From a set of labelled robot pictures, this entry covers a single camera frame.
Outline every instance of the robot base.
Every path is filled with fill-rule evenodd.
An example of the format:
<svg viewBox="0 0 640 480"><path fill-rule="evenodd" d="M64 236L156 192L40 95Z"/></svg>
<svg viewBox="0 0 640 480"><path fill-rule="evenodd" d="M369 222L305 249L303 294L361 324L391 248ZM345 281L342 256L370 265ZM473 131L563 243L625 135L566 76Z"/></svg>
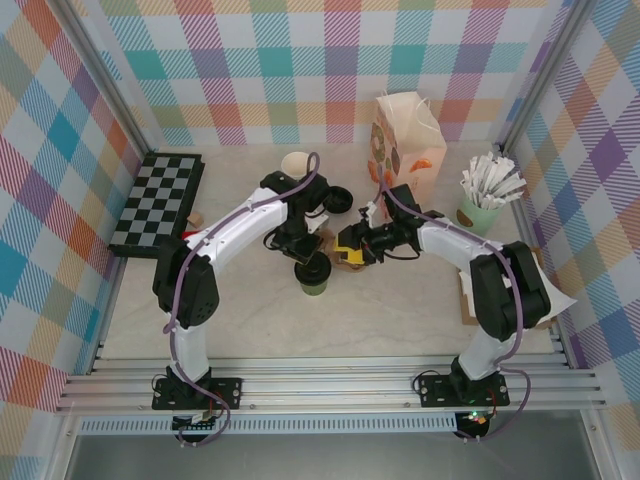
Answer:
<svg viewBox="0 0 640 480"><path fill-rule="evenodd" d="M510 403L505 379L497 372L470 382L473 388L466 390L465 401L460 399L449 375L424 374L416 383L422 407L506 407Z"/></svg>
<svg viewBox="0 0 640 480"><path fill-rule="evenodd" d="M212 378L211 370L196 382L199 387L222 398L231 410L240 408L242 395L241 378ZM197 392L184 383L171 367L167 367L165 378L159 378L153 386L154 395L151 402L153 410L216 410L217 402Z"/></svg>

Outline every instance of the small wooden piece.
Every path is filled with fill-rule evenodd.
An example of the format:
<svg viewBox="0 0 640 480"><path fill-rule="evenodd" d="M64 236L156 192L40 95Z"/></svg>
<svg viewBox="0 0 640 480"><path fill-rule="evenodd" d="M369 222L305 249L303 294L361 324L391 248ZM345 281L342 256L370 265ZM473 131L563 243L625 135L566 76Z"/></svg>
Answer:
<svg viewBox="0 0 640 480"><path fill-rule="evenodd" d="M204 220L202 220L202 215L198 212L191 212L191 215L187 217L187 222L189 222L193 228L200 228Z"/></svg>

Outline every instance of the chessboard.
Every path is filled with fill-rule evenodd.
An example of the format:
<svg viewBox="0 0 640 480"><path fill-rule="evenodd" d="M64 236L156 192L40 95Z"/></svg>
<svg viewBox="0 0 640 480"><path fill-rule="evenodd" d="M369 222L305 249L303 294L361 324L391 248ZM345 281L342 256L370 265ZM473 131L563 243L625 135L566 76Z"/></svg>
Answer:
<svg viewBox="0 0 640 480"><path fill-rule="evenodd" d="M118 256L157 258L162 239L180 237L204 169L201 155L150 153L142 162L109 249Z"/></svg>

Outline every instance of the paper bag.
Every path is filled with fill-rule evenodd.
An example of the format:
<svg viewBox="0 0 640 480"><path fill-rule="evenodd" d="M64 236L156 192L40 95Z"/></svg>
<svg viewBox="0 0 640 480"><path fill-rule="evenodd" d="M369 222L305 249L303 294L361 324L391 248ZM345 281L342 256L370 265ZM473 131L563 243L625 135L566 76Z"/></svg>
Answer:
<svg viewBox="0 0 640 480"><path fill-rule="evenodd" d="M416 92L384 95L376 102L368 163L371 179L378 183L377 168L382 165L387 185L406 183L416 203L424 204L447 152L440 125Z"/></svg>

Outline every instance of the green cup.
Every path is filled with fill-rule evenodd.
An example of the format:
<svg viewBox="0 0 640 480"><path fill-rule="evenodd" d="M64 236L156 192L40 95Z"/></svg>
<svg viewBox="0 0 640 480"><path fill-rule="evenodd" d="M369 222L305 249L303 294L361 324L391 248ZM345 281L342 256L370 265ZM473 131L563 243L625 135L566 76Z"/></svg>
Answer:
<svg viewBox="0 0 640 480"><path fill-rule="evenodd" d="M485 210L474 205L468 197L464 197L462 204L456 211L456 223L462 228L476 235L484 237L493 222L496 221L503 207L495 210Z"/></svg>

